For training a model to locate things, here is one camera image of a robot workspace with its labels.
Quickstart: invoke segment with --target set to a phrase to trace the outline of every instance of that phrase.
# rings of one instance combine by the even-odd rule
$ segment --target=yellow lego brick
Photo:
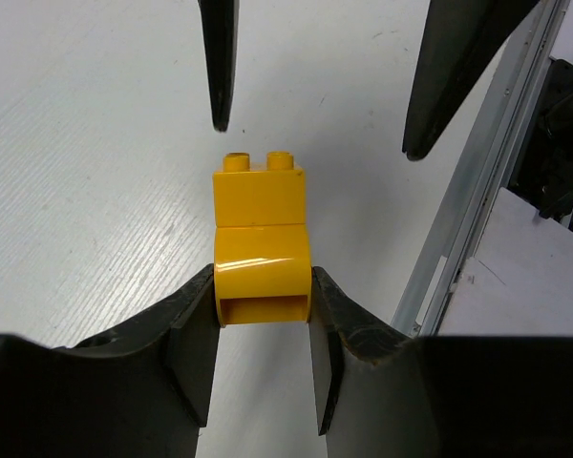
[[[213,184],[217,227],[306,222],[306,175],[287,152],[269,153],[266,164],[231,153]]]
[[[218,228],[214,270],[222,325],[308,319],[311,261],[304,224]]]

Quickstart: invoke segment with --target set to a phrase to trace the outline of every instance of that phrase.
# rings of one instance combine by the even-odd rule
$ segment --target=metal edge
[[[406,335],[436,332],[450,287],[466,255],[475,249],[503,176],[534,106],[543,62],[549,65],[568,0],[541,2],[512,33],[476,122],[456,165],[420,256],[392,320]],[[447,258],[422,325],[416,316],[441,257]]]

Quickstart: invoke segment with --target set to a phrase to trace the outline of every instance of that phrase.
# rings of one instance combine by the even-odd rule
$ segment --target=white table surface
[[[400,153],[428,2],[248,0],[226,135],[195,0],[0,0],[0,332],[75,344],[212,261],[212,171],[286,149],[316,264],[388,321],[490,81]],[[222,333],[200,457],[321,457],[308,331]]]

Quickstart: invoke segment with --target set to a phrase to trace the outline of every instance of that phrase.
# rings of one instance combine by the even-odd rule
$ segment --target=black object
[[[329,458],[573,456],[573,339],[409,340],[314,267]],[[75,348],[0,336],[0,456],[195,456],[219,325],[212,266]]]
[[[549,68],[509,189],[542,218],[572,214],[573,230],[573,65],[564,60]]]
[[[236,71],[237,0],[199,0],[208,71],[212,124],[219,132],[229,125]]]
[[[432,0],[408,107],[403,152],[424,158],[509,34],[538,0]]]

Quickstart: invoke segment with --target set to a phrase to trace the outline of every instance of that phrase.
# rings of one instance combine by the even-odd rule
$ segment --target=scratch mark
[[[495,273],[495,271],[493,269],[491,269],[490,267],[488,267],[486,264],[484,264],[481,260],[477,260],[481,265],[483,265],[484,267],[486,267],[488,269],[488,271],[493,274],[495,277],[497,277],[497,280],[500,281],[501,283],[503,283],[505,286],[507,286],[507,283],[505,283],[505,281],[501,280],[500,277]]]

